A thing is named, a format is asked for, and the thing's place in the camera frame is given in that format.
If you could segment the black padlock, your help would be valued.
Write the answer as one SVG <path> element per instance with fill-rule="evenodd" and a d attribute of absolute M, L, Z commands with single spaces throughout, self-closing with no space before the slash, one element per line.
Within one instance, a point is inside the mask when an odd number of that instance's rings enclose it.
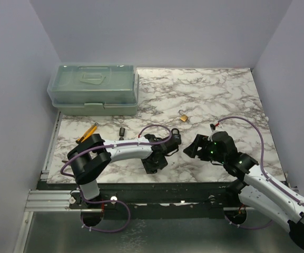
<path fill-rule="evenodd" d="M 171 133 L 172 133 L 173 141 L 176 142 L 178 145 L 180 145 L 182 143 L 182 140 L 181 140 L 181 134 L 180 134 L 179 129 L 173 128 L 171 130 Z"/>

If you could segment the brass padlock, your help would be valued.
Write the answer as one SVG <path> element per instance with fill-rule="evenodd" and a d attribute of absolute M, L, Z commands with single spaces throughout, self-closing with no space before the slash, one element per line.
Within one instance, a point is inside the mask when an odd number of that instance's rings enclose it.
<path fill-rule="evenodd" d="M 189 117 L 185 114 L 183 110 L 179 110 L 179 114 L 180 114 L 180 120 L 182 122 L 188 122 Z"/>

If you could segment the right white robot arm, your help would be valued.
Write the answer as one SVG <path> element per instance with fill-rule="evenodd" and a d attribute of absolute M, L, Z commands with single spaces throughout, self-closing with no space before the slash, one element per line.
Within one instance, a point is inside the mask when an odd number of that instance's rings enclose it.
<path fill-rule="evenodd" d="M 304 197 L 277 180 L 251 156 L 239 152 L 225 131 L 198 134 L 183 152 L 190 158 L 220 163 L 236 180 L 226 192 L 226 202 L 258 210 L 277 224 L 304 250 Z"/>

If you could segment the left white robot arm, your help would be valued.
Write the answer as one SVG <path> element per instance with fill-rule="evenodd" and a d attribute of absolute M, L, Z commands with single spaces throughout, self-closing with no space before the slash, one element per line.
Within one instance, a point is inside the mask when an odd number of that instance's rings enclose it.
<path fill-rule="evenodd" d="M 99 134 L 93 134 L 67 155 L 77 185 L 82 190 L 82 202 L 88 208 L 95 208 L 100 202 L 97 177 L 110 163 L 140 159 L 147 174 L 157 173 L 168 165 L 166 157 L 178 152 L 181 135 L 178 129 L 168 138 L 157 138 L 146 134 L 135 140 L 108 141 Z"/>

